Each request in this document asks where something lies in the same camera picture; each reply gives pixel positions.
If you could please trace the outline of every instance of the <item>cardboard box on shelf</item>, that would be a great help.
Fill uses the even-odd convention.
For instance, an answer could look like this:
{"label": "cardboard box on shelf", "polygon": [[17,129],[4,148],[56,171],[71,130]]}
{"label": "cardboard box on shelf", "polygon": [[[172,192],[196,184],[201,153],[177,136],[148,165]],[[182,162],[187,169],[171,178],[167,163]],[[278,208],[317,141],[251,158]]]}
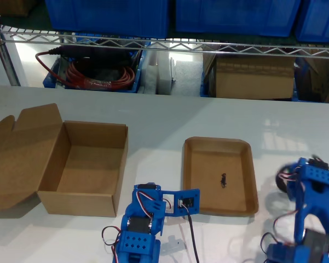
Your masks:
{"label": "cardboard box on shelf", "polygon": [[48,213],[116,216],[128,152],[121,124],[63,122],[56,104],[0,122],[0,210],[38,193]]}
{"label": "cardboard box on shelf", "polygon": [[329,102],[329,59],[305,59],[310,66],[311,89]]}
{"label": "cardboard box on shelf", "polygon": [[0,15],[28,16],[37,0],[0,0]]}
{"label": "cardboard box on shelf", "polygon": [[287,99],[292,97],[293,85],[292,58],[216,58],[217,98]]}

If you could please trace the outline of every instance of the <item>white tabletop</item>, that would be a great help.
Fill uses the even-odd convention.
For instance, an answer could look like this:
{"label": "white tabletop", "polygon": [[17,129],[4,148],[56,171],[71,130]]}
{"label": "white tabletop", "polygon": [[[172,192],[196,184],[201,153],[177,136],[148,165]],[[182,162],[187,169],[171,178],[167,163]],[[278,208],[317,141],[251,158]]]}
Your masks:
{"label": "white tabletop", "polygon": [[[271,231],[276,216],[295,207],[276,188],[275,172],[312,153],[329,162],[327,104],[0,87],[0,120],[17,117],[23,108],[53,102],[64,120],[129,127],[118,217],[49,215],[39,204],[22,218],[0,219],[0,262],[111,262],[101,230],[120,226],[133,185],[155,182],[163,190],[180,190],[185,139],[209,136],[242,139],[251,145],[259,212],[252,218],[194,215],[200,262],[262,263],[261,235]],[[279,231],[292,237],[293,222],[282,220]],[[310,218],[306,226],[317,227],[317,222]],[[186,220],[167,218],[163,236],[157,238],[162,243],[159,262],[195,263]]]}

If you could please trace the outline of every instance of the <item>cardboard box lid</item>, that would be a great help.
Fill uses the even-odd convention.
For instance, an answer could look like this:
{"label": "cardboard box lid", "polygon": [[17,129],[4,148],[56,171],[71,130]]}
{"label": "cardboard box lid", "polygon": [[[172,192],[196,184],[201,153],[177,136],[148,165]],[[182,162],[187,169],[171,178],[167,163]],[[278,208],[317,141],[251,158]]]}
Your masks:
{"label": "cardboard box lid", "polygon": [[0,122],[0,210],[40,186],[63,121],[56,104],[27,108]]}

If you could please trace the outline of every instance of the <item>small black object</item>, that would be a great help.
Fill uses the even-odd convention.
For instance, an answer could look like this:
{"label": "small black object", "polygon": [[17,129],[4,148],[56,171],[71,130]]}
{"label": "small black object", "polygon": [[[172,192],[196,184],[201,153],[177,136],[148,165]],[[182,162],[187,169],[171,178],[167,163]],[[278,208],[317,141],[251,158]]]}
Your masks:
{"label": "small black object", "polygon": [[129,218],[128,231],[136,233],[149,233],[150,218],[132,217]]}
{"label": "small black object", "polygon": [[323,170],[329,170],[328,163],[325,163],[323,160],[319,158],[309,159],[308,160],[309,165],[323,169]]}
{"label": "small black object", "polygon": [[310,248],[308,263],[321,263],[323,255],[329,252],[329,234],[306,229],[303,245]]}
{"label": "small black object", "polygon": [[221,187],[226,188],[226,174],[222,174],[221,176],[222,176],[220,181]]}
{"label": "small black object", "polygon": [[137,189],[156,189],[157,185],[154,184],[143,184],[143,185],[138,185]]}
{"label": "small black object", "polygon": [[193,207],[193,200],[194,198],[184,198],[182,200],[182,204],[185,205],[187,208]]}

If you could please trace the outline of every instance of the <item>open cardboard box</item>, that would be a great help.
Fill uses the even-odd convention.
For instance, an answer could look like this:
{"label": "open cardboard box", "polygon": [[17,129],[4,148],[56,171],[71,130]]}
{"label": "open cardboard box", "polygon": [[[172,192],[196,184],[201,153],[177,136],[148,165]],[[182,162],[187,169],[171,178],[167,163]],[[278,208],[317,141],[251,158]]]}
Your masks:
{"label": "open cardboard box", "polygon": [[234,139],[187,139],[183,188],[200,189],[202,214],[254,215],[259,206],[251,146]]}
{"label": "open cardboard box", "polygon": [[0,210],[36,192],[48,213],[116,216],[128,152],[120,124],[63,122],[56,104],[0,122]]}

